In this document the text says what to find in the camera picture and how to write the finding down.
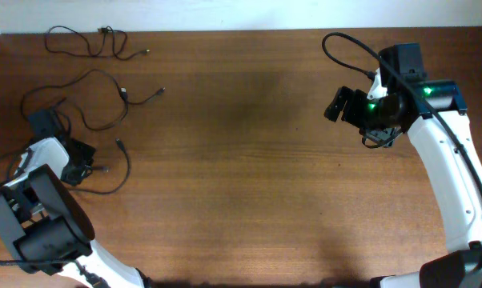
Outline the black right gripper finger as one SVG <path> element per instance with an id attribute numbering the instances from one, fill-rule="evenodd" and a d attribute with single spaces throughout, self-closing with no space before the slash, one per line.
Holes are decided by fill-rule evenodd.
<path id="1" fill-rule="evenodd" d="M 366 147 L 392 147 L 400 135 L 401 129 L 396 128 L 367 130 L 363 135 L 363 145 Z"/>
<path id="2" fill-rule="evenodd" d="M 354 98 L 354 95 L 354 90 L 346 86 L 340 87 L 336 91 L 332 102 L 324 111 L 323 116 L 332 122 L 336 122 L 339 118 L 339 115 L 347 108 L 347 105 Z"/>

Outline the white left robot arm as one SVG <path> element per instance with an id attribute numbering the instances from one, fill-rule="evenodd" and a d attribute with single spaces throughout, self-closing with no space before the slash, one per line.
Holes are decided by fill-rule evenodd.
<path id="1" fill-rule="evenodd" d="M 98 243 L 67 189 L 94 170 L 94 147 L 73 139 L 55 109 L 27 119 L 34 139 L 21 149 L 15 172 L 0 182 L 0 239 L 11 256 L 0 266 L 71 278 L 85 287 L 152 287 L 143 272 Z"/>

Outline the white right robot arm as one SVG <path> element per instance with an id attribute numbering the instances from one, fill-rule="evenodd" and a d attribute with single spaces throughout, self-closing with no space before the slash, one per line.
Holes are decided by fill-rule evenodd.
<path id="1" fill-rule="evenodd" d="M 482 165 L 468 107 L 452 80 L 429 80 L 420 46 L 375 52 L 368 92 L 340 87 L 326 119 L 358 128 L 369 149 L 408 136 L 427 171 L 444 224 L 447 254 L 414 273 L 373 278 L 372 287 L 482 287 Z"/>

